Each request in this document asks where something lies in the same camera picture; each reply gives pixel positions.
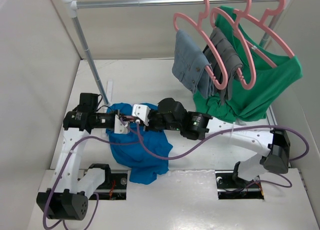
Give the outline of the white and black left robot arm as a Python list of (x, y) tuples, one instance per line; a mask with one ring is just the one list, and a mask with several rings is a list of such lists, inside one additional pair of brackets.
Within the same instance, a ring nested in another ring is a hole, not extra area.
[(78, 173), (87, 140), (95, 128), (112, 130), (115, 113), (99, 113), (99, 95), (81, 93), (79, 104), (63, 120), (63, 141), (49, 187), (37, 194), (36, 203), (45, 219), (83, 220), (89, 198), (98, 187), (111, 184), (109, 165), (94, 163), (79, 179)]

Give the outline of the blue t shirt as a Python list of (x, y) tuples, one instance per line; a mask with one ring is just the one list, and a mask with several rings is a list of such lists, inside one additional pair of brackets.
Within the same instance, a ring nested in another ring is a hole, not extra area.
[[(131, 168), (129, 180), (133, 183), (150, 184), (158, 175), (168, 172), (169, 162), (157, 159), (140, 145), (137, 135), (116, 134), (112, 130), (106, 130), (110, 142), (119, 145), (111, 145), (111, 152), (117, 163)], [(159, 156), (168, 157), (173, 146), (168, 142), (164, 132), (143, 131), (140, 127), (143, 143), (149, 151)]]

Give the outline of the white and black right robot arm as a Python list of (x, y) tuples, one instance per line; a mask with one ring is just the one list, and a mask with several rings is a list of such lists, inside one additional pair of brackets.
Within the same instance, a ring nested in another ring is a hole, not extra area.
[(232, 125), (206, 113), (187, 111), (173, 98), (161, 100), (155, 110), (145, 110), (142, 121), (146, 130), (176, 130), (189, 140), (204, 140), (217, 133), (220, 142), (255, 152), (251, 158), (235, 164), (231, 174), (235, 186), (242, 187), (268, 171), (278, 174), (289, 171), (290, 141), (285, 130)]

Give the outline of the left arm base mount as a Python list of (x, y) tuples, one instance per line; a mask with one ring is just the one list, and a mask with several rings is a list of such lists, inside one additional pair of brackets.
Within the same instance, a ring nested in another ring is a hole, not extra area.
[(95, 192), (100, 200), (126, 200), (127, 173), (111, 173), (110, 182), (105, 181)]

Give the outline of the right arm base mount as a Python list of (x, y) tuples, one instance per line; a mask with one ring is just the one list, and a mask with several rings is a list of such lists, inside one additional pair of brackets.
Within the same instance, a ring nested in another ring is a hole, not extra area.
[(234, 177), (233, 171), (215, 172), (217, 196), (220, 200), (264, 199), (262, 186), (254, 180), (245, 181)]

